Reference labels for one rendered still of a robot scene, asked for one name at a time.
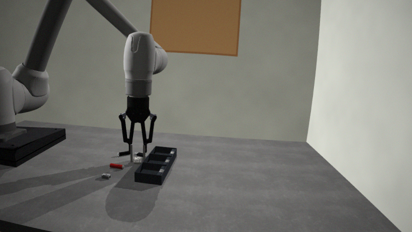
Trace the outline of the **red battery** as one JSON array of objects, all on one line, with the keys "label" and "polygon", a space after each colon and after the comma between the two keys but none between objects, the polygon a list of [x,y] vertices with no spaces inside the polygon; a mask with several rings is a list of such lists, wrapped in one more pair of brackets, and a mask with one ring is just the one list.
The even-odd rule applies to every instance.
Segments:
[{"label": "red battery", "polygon": [[122,169],[122,170],[125,168],[124,165],[114,164],[114,163],[111,163],[109,166],[110,166],[110,168]]}]

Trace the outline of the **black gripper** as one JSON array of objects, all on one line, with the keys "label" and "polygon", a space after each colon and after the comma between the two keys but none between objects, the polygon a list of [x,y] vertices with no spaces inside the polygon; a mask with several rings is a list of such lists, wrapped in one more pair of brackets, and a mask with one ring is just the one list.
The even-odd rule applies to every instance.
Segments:
[{"label": "black gripper", "polygon": [[[127,130],[126,130],[126,116],[131,121],[130,126],[130,134],[129,138],[127,138]],[[149,138],[147,139],[146,136],[146,129],[145,129],[145,120],[150,116],[150,130],[149,130]],[[133,162],[133,134],[134,134],[134,126],[135,123],[141,124],[141,131],[142,131],[142,138],[143,138],[143,161],[146,159],[147,153],[147,144],[152,142],[153,139],[153,131],[154,131],[154,123],[157,119],[156,114],[150,113],[149,110],[149,97],[127,97],[127,109],[125,113],[121,113],[119,115],[119,119],[121,121],[121,128],[122,128],[122,136],[123,142],[128,143],[129,152],[130,152],[130,162]]]}]

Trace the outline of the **black rack of bins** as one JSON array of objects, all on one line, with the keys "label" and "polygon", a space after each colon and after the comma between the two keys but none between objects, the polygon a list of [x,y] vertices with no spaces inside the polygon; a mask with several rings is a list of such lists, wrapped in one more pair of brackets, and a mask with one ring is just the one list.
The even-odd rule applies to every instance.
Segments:
[{"label": "black rack of bins", "polygon": [[162,185],[176,157],[177,148],[155,146],[134,172],[134,182]]}]

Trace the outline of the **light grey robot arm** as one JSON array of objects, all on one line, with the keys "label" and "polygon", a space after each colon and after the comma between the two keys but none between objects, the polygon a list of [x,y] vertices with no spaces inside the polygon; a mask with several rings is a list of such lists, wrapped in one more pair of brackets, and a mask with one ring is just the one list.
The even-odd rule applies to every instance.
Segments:
[{"label": "light grey robot arm", "polygon": [[[138,31],[109,1],[85,0],[127,39],[124,48],[125,94],[146,98],[152,94],[152,76],[168,64],[168,55],[152,34]],[[50,95],[46,71],[51,52],[72,0],[47,0],[24,63],[13,74],[0,67],[0,143],[27,133],[17,128],[15,115],[43,106]]]}]

